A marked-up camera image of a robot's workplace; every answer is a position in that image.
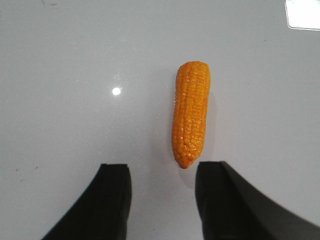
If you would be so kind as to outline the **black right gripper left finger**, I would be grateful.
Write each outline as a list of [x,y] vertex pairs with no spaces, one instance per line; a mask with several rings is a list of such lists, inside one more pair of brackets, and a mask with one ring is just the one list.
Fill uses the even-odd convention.
[[96,175],[45,240],[125,240],[132,201],[126,164],[101,164]]

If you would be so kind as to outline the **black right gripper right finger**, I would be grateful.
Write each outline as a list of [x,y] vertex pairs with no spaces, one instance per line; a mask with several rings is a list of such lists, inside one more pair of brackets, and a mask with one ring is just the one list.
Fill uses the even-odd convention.
[[319,226],[274,202],[225,161],[200,162],[195,198],[205,240],[318,240]]

